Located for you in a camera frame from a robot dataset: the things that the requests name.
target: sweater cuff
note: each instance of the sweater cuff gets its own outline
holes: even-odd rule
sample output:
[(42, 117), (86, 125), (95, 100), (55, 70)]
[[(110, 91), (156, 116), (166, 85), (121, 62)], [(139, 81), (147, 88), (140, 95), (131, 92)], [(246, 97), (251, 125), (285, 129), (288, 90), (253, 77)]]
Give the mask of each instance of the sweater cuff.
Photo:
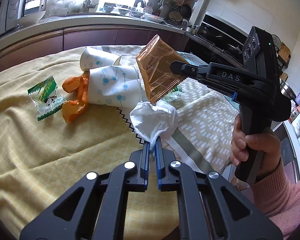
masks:
[(279, 166), (273, 173), (256, 184), (251, 185), (254, 203), (262, 203), (278, 195), (282, 191), (286, 181), (286, 173), (284, 172), (282, 158), (280, 158)]

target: black zigzag trim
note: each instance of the black zigzag trim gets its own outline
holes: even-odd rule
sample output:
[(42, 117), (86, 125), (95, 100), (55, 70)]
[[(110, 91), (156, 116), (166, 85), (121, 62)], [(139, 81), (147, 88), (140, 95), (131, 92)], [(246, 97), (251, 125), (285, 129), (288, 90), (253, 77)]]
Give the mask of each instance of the black zigzag trim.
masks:
[(141, 142), (142, 138), (140, 138), (138, 134), (134, 131), (134, 128), (132, 127), (132, 123), (128, 122), (128, 119), (124, 117), (124, 114), (122, 114), (122, 110), (119, 107), (117, 107), (117, 110), (119, 111), (119, 114), (122, 115), (122, 119), (126, 120), (126, 123), (129, 124), (129, 128), (132, 130), (132, 132), (136, 134), (136, 138), (139, 139), (139, 143), (143, 145), (143, 143)]

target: hand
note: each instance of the hand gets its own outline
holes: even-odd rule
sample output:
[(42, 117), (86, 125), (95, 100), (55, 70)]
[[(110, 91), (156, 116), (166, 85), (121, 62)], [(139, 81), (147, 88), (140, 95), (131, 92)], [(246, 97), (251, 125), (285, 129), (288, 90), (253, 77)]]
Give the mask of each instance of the hand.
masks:
[(241, 119), (238, 114), (234, 119), (231, 140), (232, 163), (237, 166), (240, 162), (247, 161), (249, 153), (246, 146), (248, 145), (251, 149), (265, 152), (257, 176), (264, 178), (270, 175), (278, 168), (280, 162), (280, 140), (273, 134), (245, 135), (241, 130)]

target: crumpled paper cup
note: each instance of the crumpled paper cup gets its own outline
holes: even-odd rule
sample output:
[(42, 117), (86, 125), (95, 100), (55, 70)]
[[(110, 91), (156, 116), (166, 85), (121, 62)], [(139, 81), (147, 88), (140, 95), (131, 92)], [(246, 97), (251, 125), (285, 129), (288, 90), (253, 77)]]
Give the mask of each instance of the crumpled paper cup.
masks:
[(120, 60), (121, 56), (100, 49), (86, 47), (80, 58), (80, 68), (82, 71), (89, 71), (89, 69), (98, 67), (117, 66)]
[(89, 73), (89, 103), (133, 109), (141, 101), (139, 74), (133, 66), (106, 66)]

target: stainless steel bowl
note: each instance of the stainless steel bowl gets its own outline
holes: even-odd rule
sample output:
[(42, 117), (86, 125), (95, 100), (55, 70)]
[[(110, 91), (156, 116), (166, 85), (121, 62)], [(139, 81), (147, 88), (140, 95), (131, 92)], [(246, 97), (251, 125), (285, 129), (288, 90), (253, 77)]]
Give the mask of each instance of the stainless steel bowl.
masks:
[(283, 80), (281, 80), (280, 82), (280, 91), (284, 96), (286, 96), (290, 100), (296, 100), (296, 94), (293, 92), (292, 88), (287, 84), (287, 82)]

